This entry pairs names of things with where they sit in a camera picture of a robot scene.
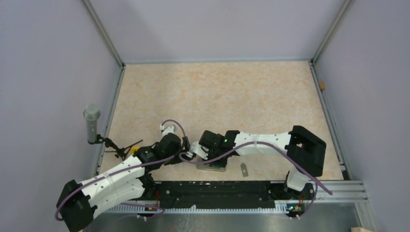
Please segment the grey battery cover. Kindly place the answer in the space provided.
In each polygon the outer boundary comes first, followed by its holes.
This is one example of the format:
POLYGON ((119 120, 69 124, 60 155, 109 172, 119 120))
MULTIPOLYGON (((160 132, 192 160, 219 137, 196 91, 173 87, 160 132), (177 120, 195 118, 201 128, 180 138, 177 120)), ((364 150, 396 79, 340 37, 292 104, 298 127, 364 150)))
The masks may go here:
POLYGON ((241 167, 242 176, 243 176, 243 177, 248 177, 248 176, 249 176, 249 173, 248 173, 248 169, 247 169, 246 164, 245 164, 245 163, 241 163, 240 167, 241 167))

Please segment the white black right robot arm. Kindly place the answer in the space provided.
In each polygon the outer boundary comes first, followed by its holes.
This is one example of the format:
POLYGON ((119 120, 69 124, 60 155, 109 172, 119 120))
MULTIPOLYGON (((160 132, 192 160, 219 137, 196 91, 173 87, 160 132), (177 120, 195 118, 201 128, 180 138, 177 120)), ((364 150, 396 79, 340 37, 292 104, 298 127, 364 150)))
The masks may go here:
POLYGON ((219 167, 225 167, 231 156, 285 156, 293 167, 283 192, 287 198, 297 199, 309 180, 322 176, 326 147, 324 140, 295 125, 289 132, 274 134, 228 130, 222 135, 207 130, 199 141, 192 143, 190 152, 219 167))

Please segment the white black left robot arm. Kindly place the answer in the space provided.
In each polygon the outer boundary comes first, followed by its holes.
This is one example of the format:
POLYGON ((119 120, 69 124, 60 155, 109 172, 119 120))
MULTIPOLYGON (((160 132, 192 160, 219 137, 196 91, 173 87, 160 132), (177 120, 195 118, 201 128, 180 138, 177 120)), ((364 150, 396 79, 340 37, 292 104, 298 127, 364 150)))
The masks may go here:
POLYGON ((143 146, 117 166, 93 178, 65 184, 56 205, 55 219, 63 221, 69 231, 87 227, 106 210, 131 199, 151 199, 155 194, 149 173, 170 164, 187 151, 189 139, 174 133, 164 135, 151 146, 143 146))

